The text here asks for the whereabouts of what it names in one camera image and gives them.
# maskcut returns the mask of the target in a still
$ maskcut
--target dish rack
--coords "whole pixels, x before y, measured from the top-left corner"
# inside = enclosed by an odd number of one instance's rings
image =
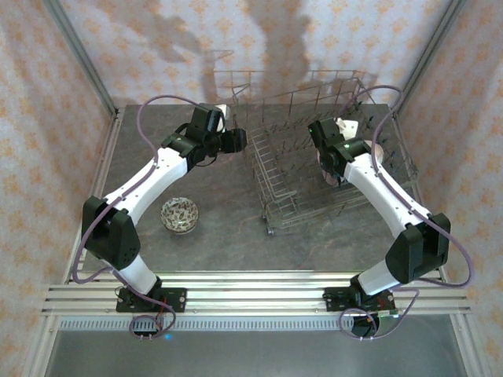
[[[233,88],[231,109],[234,126],[247,131],[244,156],[270,235],[328,213],[339,216],[346,209],[368,203],[344,180],[335,185],[327,183],[307,131],[313,121],[337,116],[353,95],[365,89],[359,77],[336,78],[260,100],[246,95],[249,88],[248,84]],[[387,111],[387,105],[376,104],[365,95],[341,117],[358,121],[357,136],[372,140],[375,126]],[[382,165],[406,189],[417,179],[417,168],[403,148],[397,127],[393,119],[380,135]]]

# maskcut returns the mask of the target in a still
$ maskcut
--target gray countertop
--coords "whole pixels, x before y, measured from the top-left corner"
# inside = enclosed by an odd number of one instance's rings
[[[190,119],[190,105],[151,105],[142,116],[145,135],[160,145]],[[125,110],[104,195],[128,181],[151,158],[136,130],[138,106]],[[199,208],[200,220],[189,234],[169,233],[160,209],[184,196]],[[318,218],[278,236],[266,234],[252,173],[242,154],[219,156],[196,167],[170,186],[144,213],[137,226],[141,256],[157,272],[216,270],[367,269],[382,260],[393,239],[379,214],[366,204],[339,216]],[[84,270],[101,263],[88,255]]]

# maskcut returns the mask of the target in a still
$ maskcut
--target small bowl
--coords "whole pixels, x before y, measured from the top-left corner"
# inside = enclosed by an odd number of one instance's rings
[[[196,228],[199,210],[190,199],[171,198],[163,205],[160,219],[170,232],[187,234]]]

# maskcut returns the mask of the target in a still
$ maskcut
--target floral wallpaper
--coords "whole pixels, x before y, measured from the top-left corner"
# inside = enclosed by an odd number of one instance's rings
[[[254,97],[359,70],[366,85],[402,86],[447,0],[63,0],[116,105],[153,93]],[[247,73],[258,71],[250,78]],[[389,101],[390,93],[377,93]]]
[[[61,282],[110,118],[42,1],[9,2],[0,25],[0,375],[15,377]]]
[[[425,203],[444,211],[468,248],[468,290],[494,375],[503,370],[503,7],[470,1],[401,117]],[[466,277],[452,249],[447,272]]]

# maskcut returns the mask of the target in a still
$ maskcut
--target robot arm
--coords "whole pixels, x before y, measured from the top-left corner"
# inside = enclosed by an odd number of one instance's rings
[[[186,175],[206,156],[240,152],[246,146],[242,129],[226,130],[227,107],[198,105],[190,123],[180,126],[157,151],[157,163],[149,161],[127,183],[104,199],[91,196],[83,207],[82,234],[95,218],[116,198],[122,198],[93,229],[86,249],[114,268],[139,293],[155,298],[159,278],[143,262],[136,224],[152,202],[171,184]],[[155,164],[155,170],[129,195],[123,194],[137,184]]]
[[[340,119],[325,119],[309,125],[309,131],[320,154],[323,170],[345,177],[377,209],[395,237],[386,258],[365,272],[354,276],[355,305],[398,284],[407,284],[447,262],[449,241],[410,212],[379,179],[372,165],[370,147],[360,138],[348,135]],[[447,232],[450,222],[444,214],[432,216],[414,201],[378,164],[380,172],[414,209]]]

